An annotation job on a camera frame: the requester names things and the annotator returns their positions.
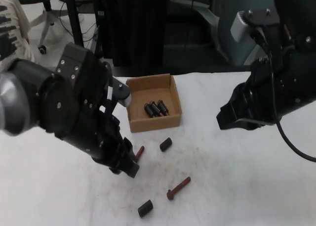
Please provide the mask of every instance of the floor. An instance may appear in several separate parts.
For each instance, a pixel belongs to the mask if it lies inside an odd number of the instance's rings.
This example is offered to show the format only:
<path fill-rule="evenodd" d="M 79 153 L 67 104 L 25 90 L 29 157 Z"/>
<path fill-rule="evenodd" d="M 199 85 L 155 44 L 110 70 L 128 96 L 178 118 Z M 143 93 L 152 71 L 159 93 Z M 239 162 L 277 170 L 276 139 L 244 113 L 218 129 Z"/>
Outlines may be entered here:
<path fill-rule="evenodd" d="M 60 10 L 63 4 L 64 3 L 59 0 L 51 1 L 52 9 Z M 33 19 L 41 15 L 43 8 L 44 6 L 42 3 L 23 5 L 23 9 L 26 13 L 26 16 L 30 21 L 32 21 Z M 67 9 L 66 4 L 64 4 L 62 9 Z M 82 30 L 82 33 L 84 34 L 83 40 L 84 41 L 89 40 L 93 36 L 93 33 L 94 33 L 95 16 L 94 14 L 80 14 L 79 20 L 81 21 L 80 23 L 81 30 Z M 62 23 L 69 31 L 71 31 L 68 16 L 62 17 Z M 73 38 L 60 24 L 56 23 L 54 26 L 51 26 L 49 28 L 46 40 L 44 42 L 44 45 L 47 48 L 47 54 L 42 55 L 39 53 L 37 49 L 37 43 L 40 39 L 40 34 L 42 32 L 42 29 L 43 29 L 43 24 L 40 24 L 36 27 L 33 27 L 30 30 L 29 32 L 30 45 L 32 49 L 34 50 L 34 53 L 36 54 L 36 58 L 39 64 L 44 67 L 54 70 L 64 50 L 65 45 L 70 42 L 73 42 Z M 91 42 L 85 42 L 84 45 L 85 47 L 90 47 Z"/>

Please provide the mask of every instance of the screw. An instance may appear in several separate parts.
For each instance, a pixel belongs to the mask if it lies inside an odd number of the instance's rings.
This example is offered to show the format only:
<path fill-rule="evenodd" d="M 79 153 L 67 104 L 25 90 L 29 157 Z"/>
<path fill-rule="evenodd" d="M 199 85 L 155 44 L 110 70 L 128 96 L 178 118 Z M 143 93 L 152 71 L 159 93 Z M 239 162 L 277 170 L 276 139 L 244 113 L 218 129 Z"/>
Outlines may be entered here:
<path fill-rule="evenodd" d="M 137 154 L 136 154 L 136 162 L 138 162 L 138 160 L 139 160 L 140 156 L 142 156 L 144 150 L 145 150 L 145 147 L 144 147 L 144 146 L 141 146 L 140 149 L 139 149 L 139 151 L 138 151 Z"/>
<path fill-rule="evenodd" d="M 178 193 L 182 188 L 184 188 L 191 181 L 191 177 L 186 178 L 183 182 L 176 186 L 173 190 L 168 190 L 167 197 L 169 200 L 173 200 L 173 197 Z"/>
<path fill-rule="evenodd" d="M 101 148 L 102 145 L 103 145 L 103 141 L 101 141 L 101 143 L 100 143 L 100 145 L 99 145 L 99 148 Z"/>

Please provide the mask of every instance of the cardboard box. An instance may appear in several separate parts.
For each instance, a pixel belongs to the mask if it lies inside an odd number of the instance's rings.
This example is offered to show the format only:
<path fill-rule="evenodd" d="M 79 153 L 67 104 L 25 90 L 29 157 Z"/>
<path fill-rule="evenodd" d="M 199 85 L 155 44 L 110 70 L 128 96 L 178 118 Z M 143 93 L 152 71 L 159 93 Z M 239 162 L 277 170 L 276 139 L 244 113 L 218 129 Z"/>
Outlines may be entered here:
<path fill-rule="evenodd" d="M 153 75 L 128 79 L 132 102 L 127 108 L 132 133 L 177 127 L 181 122 L 181 105 L 173 76 Z M 170 116 L 149 118 L 144 110 L 145 103 L 162 100 Z"/>

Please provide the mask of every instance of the chair wheel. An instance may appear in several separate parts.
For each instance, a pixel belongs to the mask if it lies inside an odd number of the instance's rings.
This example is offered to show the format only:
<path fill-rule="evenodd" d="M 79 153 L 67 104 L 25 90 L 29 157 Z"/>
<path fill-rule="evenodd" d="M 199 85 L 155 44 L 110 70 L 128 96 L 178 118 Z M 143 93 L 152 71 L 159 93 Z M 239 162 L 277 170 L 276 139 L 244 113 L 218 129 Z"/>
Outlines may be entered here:
<path fill-rule="evenodd" d="M 46 54 L 46 53 L 47 53 L 47 51 L 46 51 L 46 46 L 41 45 L 41 46 L 39 47 L 39 51 L 40 51 L 41 54 Z"/>

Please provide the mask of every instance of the black cylinder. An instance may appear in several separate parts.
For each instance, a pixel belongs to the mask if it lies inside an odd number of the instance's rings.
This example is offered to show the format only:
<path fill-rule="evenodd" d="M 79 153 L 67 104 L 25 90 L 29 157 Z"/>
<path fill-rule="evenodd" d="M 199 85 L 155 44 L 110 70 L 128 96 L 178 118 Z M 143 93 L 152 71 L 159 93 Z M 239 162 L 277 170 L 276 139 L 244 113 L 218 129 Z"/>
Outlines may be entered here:
<path fill-rule="evenodd" d="M 162 144 L 160 145 L 160 150 L 162 152 L 165 152 L 171 145 L 172 145 L 172 140 L 168 138 L 164 142 L 162 142 Z"/>
<path fill-rule="evenodd" d="M 166 105 L 163 103 L 162 100 L 158 101 L 158 108 L 165 116 L 169 113 L 168 108 L 166 107 Z"/>
<path fill-rule="evenodd" d="M 148 103 L 145 104 L 144 109 L 150 118 L 153 118 L 155 116 L 152 108 L 150 107 Z"/>
<path fill-rule="evenodd" d="M 154 101 L 151 101 L 151 102 L 150 102 L 150 106 L 151 106 L 152 110 L 154 111 L 154 113 L 155 113 L 157 116 L 160 116 L 161 111 L 160 111 L 160 109 L 158 108 L 158 106 L 156 105 L 156 103 L 155 103 Z"/>
<path fill-rule="evenodd" d="M 145 215 L 147 215 L 152 209 L 154 208 L 152 201 L 149 200 L 145 204 L 143 204 L 141 207 L 138 208 L 139 216 L 142 218 Z"/>

